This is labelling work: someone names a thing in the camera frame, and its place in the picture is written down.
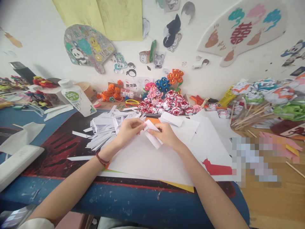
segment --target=panda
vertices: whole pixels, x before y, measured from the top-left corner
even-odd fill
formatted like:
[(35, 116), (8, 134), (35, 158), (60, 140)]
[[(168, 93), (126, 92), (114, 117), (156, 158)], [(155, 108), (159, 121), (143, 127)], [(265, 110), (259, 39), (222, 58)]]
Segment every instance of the panda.
[(70, 51), (73, 54), (73, 56), (75, 57), (75, 59), (77, 60), (79, 65), (88, 64), (86, 61), (86, 59), (88, 59), (88, 57), (84, 57), (83, 53), (80, 51), (79, 48), (71, 48)]

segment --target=yellow poster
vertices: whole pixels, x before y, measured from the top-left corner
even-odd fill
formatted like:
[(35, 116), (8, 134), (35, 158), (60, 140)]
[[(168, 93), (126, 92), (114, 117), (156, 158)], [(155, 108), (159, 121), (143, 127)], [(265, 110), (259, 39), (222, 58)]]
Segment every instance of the yellow poster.
[(106, 35), (96, 0), (52, 0), (64, 24), (84, 24)]
[(110, 40), (143, 41), (142, 0), (96, 0)]

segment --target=blue table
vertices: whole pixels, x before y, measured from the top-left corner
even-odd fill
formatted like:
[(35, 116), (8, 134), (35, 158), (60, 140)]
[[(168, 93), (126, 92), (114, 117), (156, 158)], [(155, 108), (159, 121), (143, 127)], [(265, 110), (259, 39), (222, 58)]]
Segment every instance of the blue table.
[[(60, 114), (46, 122), (31, 112), (12, 108), (0, 110), (0, 127), (15, 128), (30, 122), (46, 126), (31, 143), (40, 146), (76, 110)], [(0, 153), (0, 163), (5, 153)], [(0, 212), (16, 210), (28, 204), (38, 205), (62, 180), (39, 177), (18, 177), (0, 193)], [(231, 201), (249, 225), (250, 216), (246, 201), (233, 182), (236, 195)], [(137, 189), (106, 184), (92, 184), (73, 208), (75, 212), (128, 220), (155, 228), (212, 228), (197, 194)]]

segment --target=table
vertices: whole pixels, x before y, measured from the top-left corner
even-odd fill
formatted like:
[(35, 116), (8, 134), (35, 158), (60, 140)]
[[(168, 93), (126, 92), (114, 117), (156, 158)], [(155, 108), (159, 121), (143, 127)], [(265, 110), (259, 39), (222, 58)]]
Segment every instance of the table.
[[(47, 122), (31, 112), (21, 112), (12, 108), (0, 110), (0, 126), (15, 128), (12, 124), (25, 125), (29, 122), (45, 123), (42, 132), (31, 143), (40, 146), (76, 110), (60, 114)], [(3, 162), (5, 154), (0, 154)], [(41, 177), (15, 179), (0, 193), (0, 206), (16, 210), (24, 205), (39, 204), (62, 180)], [(231, 201), (249, 224), (249, 210), (243, 195), (233, 184), (236, 195)], [(36, 197), (31, 197), (39, 190)], [(193, 193), (156, 191), (106, 184), (92, 184), (73, 211), (105, 216), (120, 220), (138, 222), (150, 227), (168, 228), (211, 228), (212, 225), (204, 212), (199, 197)]]
[[(269, 132), (267, 129), (249, 128), (259, 137), (259, 131)], [(236, 131), (243, 137), (253, 137), (247, 131)], [(300, 164), (292, 164), (305, 174), (305, 144), (300, 140), (295, 142), (304, 151), (300, 152)], [(305, 228), (305, 179), (285, 164), (285, 188), (242, 188), (250, 210), (250, 226), (263, 229), (304, 229)]]

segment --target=white bottle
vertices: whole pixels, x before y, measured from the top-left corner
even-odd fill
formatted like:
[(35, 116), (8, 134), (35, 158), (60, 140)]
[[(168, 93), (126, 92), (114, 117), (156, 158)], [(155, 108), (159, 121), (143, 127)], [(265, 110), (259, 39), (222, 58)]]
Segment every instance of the white bottle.
[(96, 113), (96, 109), (90, 102), (83, 90), (73, 85), (70, 80), (61, 80), (58, 84), (63, 88), (61, 93), (67, 100), (84, 116)]

